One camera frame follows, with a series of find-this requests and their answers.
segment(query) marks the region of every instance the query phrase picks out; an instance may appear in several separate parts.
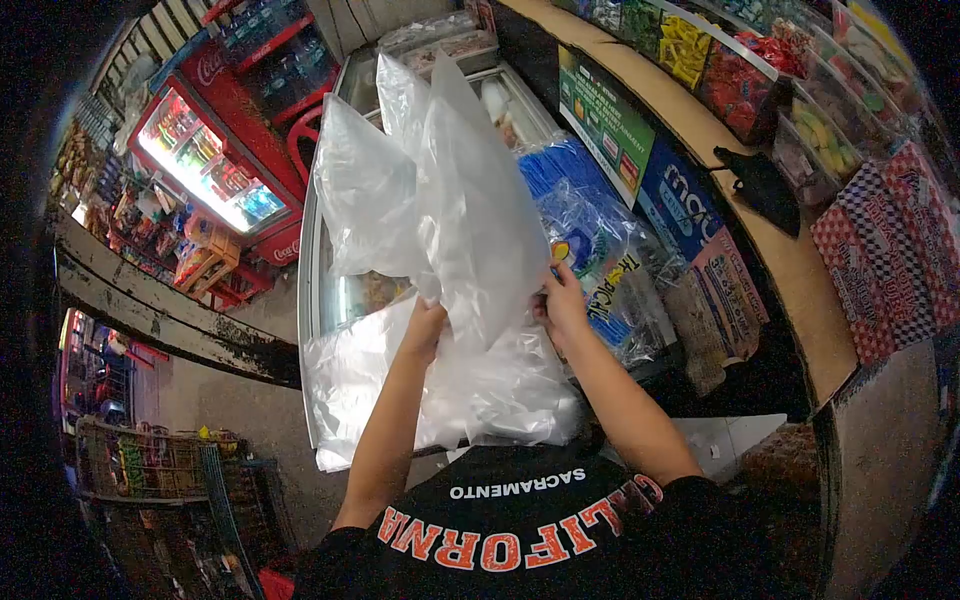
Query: wall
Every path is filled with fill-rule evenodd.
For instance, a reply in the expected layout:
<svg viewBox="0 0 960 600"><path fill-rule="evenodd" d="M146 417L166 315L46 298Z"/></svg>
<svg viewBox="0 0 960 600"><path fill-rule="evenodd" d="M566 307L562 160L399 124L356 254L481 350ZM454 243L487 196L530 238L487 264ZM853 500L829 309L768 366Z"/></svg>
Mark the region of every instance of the wall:
<svg viewBox="0 0 960 600"><path fill-rule="evenodd" d="M306 0L306 4L317 17L324 39L341 60L401 25L454 10L452 0Z"/></svg>

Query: black t-shirt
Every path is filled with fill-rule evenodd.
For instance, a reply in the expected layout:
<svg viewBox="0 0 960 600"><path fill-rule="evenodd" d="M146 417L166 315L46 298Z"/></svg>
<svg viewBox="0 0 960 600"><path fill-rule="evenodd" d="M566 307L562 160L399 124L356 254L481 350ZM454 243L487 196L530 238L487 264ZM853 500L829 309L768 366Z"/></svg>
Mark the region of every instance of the black t-shirt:
<svg viewBox="0 0 960 600"><path fill-rule="evenodd" d="M768 597L755 532L703 477L661 490L574 446L476 447L327 534L294 597Z"/></svg>

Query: glass refrigerator door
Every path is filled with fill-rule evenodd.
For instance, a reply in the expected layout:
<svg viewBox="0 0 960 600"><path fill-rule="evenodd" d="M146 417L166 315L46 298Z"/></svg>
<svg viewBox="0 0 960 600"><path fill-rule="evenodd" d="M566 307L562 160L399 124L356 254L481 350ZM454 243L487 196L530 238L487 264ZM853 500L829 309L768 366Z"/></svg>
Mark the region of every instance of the glass refrigerator door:
<svg viewBox="0 0 960 600"><path fill-rule="evenodd" d="M170 89L137 142L194 198L239 233L251 233L285 206L259 179L223 155L223 141Z"/></svg>

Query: wire basket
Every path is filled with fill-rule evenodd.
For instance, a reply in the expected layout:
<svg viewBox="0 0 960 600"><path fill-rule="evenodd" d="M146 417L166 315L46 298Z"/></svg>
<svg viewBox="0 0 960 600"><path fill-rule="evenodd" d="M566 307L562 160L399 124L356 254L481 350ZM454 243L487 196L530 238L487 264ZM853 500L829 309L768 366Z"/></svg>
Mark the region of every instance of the wire basket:
<svg viewBox="0 0 960 600"><path fill-rule="evenodd" d="M162 427L133 430L84 417L77 422L78 488L104 500L206 501L202 445Z"/></svg>

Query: green poster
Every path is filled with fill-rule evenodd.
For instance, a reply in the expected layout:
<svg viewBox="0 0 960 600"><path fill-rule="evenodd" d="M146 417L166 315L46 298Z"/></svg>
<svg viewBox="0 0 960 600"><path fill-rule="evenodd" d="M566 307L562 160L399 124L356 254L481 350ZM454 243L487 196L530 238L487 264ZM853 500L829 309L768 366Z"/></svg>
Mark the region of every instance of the green poster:
<svg viewBox="0 0 960 600"><path fill-rule="evenodd" d="M631 210L654 145L654 131L630 105L560 48L560 113L584 140Z"/></svg>

